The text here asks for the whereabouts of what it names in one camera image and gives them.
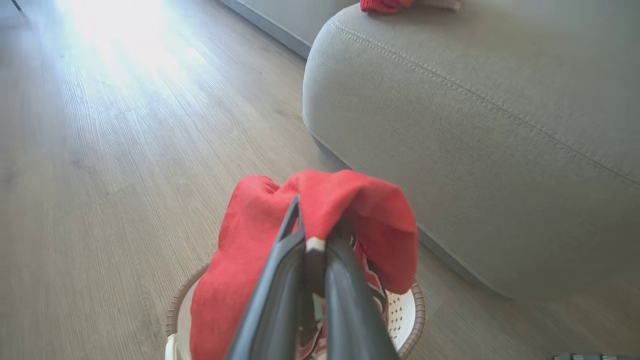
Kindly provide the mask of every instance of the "wooden floor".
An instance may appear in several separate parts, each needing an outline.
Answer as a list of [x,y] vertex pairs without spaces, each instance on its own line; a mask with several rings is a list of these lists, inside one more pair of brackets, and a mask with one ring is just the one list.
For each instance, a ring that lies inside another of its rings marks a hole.
[[[302,123],[305,62],[215,0],[19,2],[0,2],[0,359],[161,359],[238,180],[337,169]],[[418,281],[414,359],[640,354],[637,278],[517,304],[421,248]]]

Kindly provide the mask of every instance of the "red fabric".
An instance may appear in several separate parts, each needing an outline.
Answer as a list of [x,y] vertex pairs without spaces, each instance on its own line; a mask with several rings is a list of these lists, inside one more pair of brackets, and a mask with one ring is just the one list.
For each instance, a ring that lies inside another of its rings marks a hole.
[[397,13],[414,0],[360,0],[360,9],[372,13]]
[[398,187],[350,170],[300,172],[283,186],[268,177],[247,177],[231,196],[218,251],[193,294],[193,360],[224,358],[297,194],[307,239],[326,239],[345,214],[382,285],[394,293],[405,293],[413,285],[417,232],[409,204]]

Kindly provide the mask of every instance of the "gray sofa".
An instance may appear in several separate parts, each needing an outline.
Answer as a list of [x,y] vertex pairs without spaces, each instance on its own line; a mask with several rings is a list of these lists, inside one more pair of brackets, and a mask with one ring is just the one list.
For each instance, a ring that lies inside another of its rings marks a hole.
[[518,300],[574,293],[640,261],[639,10],[352,6],[315,39],[303,117],[350,167],[398,184],[460,274]]

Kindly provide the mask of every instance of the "black object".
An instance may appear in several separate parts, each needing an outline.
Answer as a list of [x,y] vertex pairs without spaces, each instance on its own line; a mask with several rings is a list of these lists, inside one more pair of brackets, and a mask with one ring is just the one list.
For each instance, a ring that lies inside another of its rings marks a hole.
[[548,360],[640,360],[640,357],[631,355],[604,356],[602,354],[560,354],[550,356]]
[[[296,196],[269,253],[226,360],[294,360],[305,257]],[[298,220],[298,228],[292,230]],[[371,291],[344,232],[326,242],[324,294],[328,360],[397,360]]]
[[22,8],[20,7],[20,5],[18,5],[18,2],[16,2],[16,0],[11,0],[11,2],[13,2],[15,8],[18,9],[19,12],[22,12]]

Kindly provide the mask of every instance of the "laundry basket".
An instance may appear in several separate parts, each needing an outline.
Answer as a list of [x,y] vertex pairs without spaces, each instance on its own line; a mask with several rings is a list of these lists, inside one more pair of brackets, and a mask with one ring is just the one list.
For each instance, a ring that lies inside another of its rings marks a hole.
[[[191,301],[193,290],[198,286],[201,276],[209,265],[203,266],[193,274],[173,297],[166,325],[166,348],[164,360],[191,360],[189,351],[189,331],[191,330]],[[387,291],[389,304],[389,336],[400,359],[405,360],[422,334],[425,307],[420,286],[402,295]]]

